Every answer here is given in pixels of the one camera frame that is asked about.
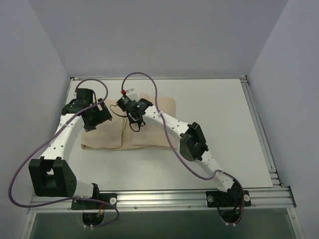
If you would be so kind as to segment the front aluminium rail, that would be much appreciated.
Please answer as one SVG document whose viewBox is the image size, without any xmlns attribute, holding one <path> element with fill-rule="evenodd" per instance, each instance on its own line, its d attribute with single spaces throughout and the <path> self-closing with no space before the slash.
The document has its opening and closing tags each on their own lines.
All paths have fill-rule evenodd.
<svg viewBox="0 0 319 239">
<path fill-rule="evenodd" d="M 233 208 L 209 208 L 206 192 L 214 189 L 193 190 L 155 190 L 155 191 L 101 191 L 100 193 L 116 193 L 116 208 L 120 212 L 152 212 L 152 211 L 201 211 L 232 210 Z M 60 201 L 58 198 L 32 196 L 31 205 L 44 204 L 32 212 L 67 212 L 80 211 L 92 213 L 97 210 L 72 210 L 72 201 Z M 281 209 L 294 208 L 296 203 L 289 187 L 251 188 L 245 190 L 245 209 Z"/>
</svg>

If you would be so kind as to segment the back aluminium rail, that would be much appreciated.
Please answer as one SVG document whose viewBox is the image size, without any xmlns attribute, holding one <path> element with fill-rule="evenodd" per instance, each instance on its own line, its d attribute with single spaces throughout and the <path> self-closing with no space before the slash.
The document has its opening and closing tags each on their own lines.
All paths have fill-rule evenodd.
<svg viewBox="0 0 319 239">
<path fill-rule="evenodd" d="M 113 76 L 113 77 L 106 77 L 106 76 L 82 76 L 82 77 L 71 77 L 71 80 L 74 81 L 80 81 L 85 79 L 98 79 L 98 80 L 123 80 L 125 76 Z M 247 82 L 248 77 L 247 76 L 240 76 L 240 77 L 165 77 L 165 76 L 156 76 L 152 77 L 154 80 L 231 80 L 231 79 L 239 79 L 241 81 Z M 128 78 L 128 80 L 139 80 L 139 79 L 146 79 L 148 80 L 148 77 L 136 74 L 132 75 Z"/>
</svg>

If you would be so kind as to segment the beige cloth surgical kit roll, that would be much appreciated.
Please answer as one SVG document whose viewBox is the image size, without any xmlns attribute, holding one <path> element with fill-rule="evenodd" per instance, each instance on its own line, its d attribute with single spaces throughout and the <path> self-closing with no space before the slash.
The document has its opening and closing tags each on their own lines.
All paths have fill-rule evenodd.
<svg viewBox="0 0 319 239">
<path fill-rule="evenodd" d="M 175 117 L 176 103 L 173 98 L 159 97 L 159 109 Z M 133 132 L 126 118 L 112 113 L 112 120 L 99 124 L 95 130 L 82 131 L 82 149 L 130 150 L 146 147 L 169 147 L 163 129 L 146 124 L 140 132 Z"/>
</svg>

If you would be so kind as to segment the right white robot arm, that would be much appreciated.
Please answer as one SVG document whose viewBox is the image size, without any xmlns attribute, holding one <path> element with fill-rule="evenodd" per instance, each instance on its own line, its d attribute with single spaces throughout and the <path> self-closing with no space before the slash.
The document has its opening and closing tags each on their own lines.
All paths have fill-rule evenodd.
<svg viewBox="0 0 319 239">
<path fill-rule="evenodd" d="M 146 99 L 132 101 L 122 97 L 118 102 L 122 111 L 127 113 L 131 123 L 137 123 L 138 128 L 151 123 L 163 128 L 166 139 L 180 162 L 190 173 L 201 180 L 213 181 L 221 191 L 221 199 L 226 205 L 234 205 L 239 198 L 244 197 L 244 191 L 238 180 L 214 159 L 206 144 L 206 139 L 200 125 L 182 122 L 162 111 Z"/>
</svg>

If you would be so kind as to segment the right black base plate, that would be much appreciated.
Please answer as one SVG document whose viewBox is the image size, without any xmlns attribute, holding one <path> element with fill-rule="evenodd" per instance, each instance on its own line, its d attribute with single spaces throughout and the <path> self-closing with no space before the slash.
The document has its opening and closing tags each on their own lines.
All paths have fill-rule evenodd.
<svg viewBox="0 0 319 239">
<path fill-rule="evenodd" d="M 206 201 L 209 208 L 234 208 L 242 202 L 242 192 L 240 190 L 229 192 L 207 191 Z"/>
</svg>

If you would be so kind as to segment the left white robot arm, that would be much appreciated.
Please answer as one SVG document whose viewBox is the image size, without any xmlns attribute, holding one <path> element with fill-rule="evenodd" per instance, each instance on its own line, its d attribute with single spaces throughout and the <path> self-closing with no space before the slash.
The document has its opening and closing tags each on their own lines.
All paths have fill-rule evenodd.
<svg viewBox="0 0 319 239">
<path fill-rule="evenodd" d="M 68 165 L 73 145 L 81 131 L 96 130 L 97 125 L 112 116 L 93 90 L 78 88 L 76 98 L 62 109 L 56 136 L 38 159 L 29 162 L 34 192 L 39 197 L 83 198 L 89 209 L 100 205 L 101 197 L 94 183 L 78 180 Z"/>
</svg>

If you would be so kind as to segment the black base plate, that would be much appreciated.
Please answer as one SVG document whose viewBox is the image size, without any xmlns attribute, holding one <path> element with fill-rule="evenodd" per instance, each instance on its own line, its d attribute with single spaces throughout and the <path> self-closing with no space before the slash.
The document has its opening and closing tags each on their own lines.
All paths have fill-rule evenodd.
<svg viewBox="0 0 319 239">
<path fill-rule="evenodd" d="M 234 208 L 242 202 L 242 192 L 240 190 L 229 192 L 207 191 L 206 201 L 209 208 Z"/>
<path fill-rule="evenodd" d="M 112 209 L 112 207 L 116 206 L 117 203 L 117 194 L 116 193 L 96 193 L 93 195 L 91 199 L 99 200 L 102 202 L 108 203 L 107 205 L 99 203 L 99 202 L 93 202 L 93 201 L 87 201 L 86 200 L 79 200 L 75 199 L 72 201 L 71 209 L 72 210 L 97 210 L 97 209 Z"/>
</svg>

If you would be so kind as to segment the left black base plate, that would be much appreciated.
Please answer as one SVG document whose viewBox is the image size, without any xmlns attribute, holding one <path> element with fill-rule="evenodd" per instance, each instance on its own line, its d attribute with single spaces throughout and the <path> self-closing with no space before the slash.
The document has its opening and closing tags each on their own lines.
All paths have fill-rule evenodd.
<svg viewBox="0 0 319 239">
<path fill-rule="evenodd" d="M 116 206 L 117 203 L 117 194 L 116 193 L 96 193 L 93 195 L 91 199 L 99 200 L 102 202 L 108 203 L 107 205 L 99 203 L 99 202 L 93 202 L 93 201 L 87 201 L 86 200 L 79 200 L 75 199 L 72 201 L 71 209 L 72 210 L 97 210 L 97 209 L 112 209 L 112 207 Z"/>
</svg>

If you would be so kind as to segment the aluminium rail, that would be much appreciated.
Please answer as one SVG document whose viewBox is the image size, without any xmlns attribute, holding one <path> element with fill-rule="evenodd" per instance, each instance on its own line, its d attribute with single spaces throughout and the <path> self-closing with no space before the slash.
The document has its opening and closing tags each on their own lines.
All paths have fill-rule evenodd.
<svg viewBox="0 0 319 239">
<path fill-rule="evenodd" d="M 106 77 L 106 76 L 82 76 L 82 77 L 71 77 L 71 80 L 74 81 L 80 81 L 85 79 L 98 79 L 98 80 L 123 80 L 125 76 L 113 76 L 113 77 Z M 239 79 L 241 81 L 247 82 L 248 77 L 247 76 L 240 76 L 240 77 L 165 77 L 165 76 L 156 76 L 152 77 L 154 80 L 231 80 L 231 79 Z M 139 80 L 139 79 L 146 79 L 148 80 L 148 77 L 136 74 L 132 75 L 128 78 L 128 80 Z"/>
<path fill-rule="evenodd" d="M 201 211 L 232 210 L 233 208 L 209 208 L 206 192 L 214 189 L 193 190 L 155 190 L 155 191 L 101 191 L 100 193 L 116 193 L 116 208 L 120 212 L 152 212 L 152 211 Z M 32 196 L 31 205 L 44 204 L 32 212 L 67 212 L 80 211 L 92 213 L 97 210 L 72 210 L 72 201 L 60 201 L 58 198 Z M 281 209 L 294 208 L 296 203 L 289 187 L 251 188 L 245 190 L 245 209 Z"/>
</svg>

